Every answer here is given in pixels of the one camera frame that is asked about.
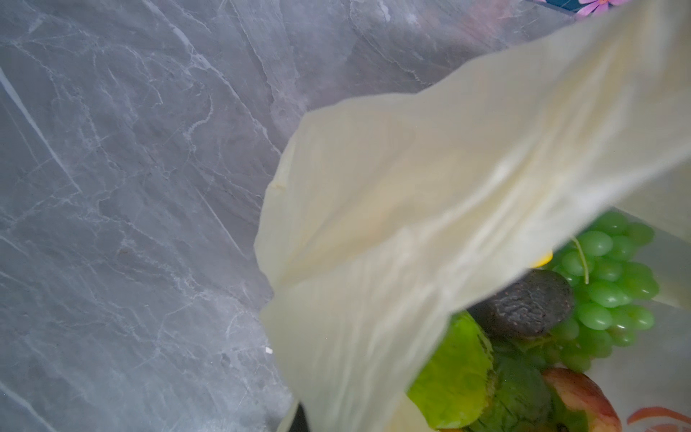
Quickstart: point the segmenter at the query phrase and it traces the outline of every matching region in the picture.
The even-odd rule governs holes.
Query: patterned fabric
[[[579,17],[599,15],[607,12],[610,6],[621,6],[629,0],[534,0],[545,3],[565,12],[576,13]]]

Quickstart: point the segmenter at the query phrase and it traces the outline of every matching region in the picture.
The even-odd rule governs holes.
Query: red apple
[[[621,421],[612,404],[592,379],[565,368],[547,369],[542,377],[568,409],[585,411],[589,432],[621,432]]]

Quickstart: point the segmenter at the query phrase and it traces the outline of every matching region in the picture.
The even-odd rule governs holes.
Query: grey marble surface
[[[252,241],[300,117],[568,22],[523,0],[0,1],[0,430],[275,428]]]

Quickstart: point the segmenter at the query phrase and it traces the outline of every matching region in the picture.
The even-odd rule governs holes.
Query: dark avocado skin
[[[468,311],[490,336],[537,337],[568,318],[574,306],[574,292],[561,274],[531,270]]]

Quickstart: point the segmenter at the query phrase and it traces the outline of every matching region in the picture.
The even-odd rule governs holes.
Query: grape bunch
[[[585,372],[593,358],[609,357],[613,346],[630,346],[637,330],[650,329],[652,313],[633,302],[652,299],[660,287],[648,266],[630,259],[653,236],[651,227],[607,212],[556,252],[545,268],[573,287],[576,308],[532,348],[531,358]]]

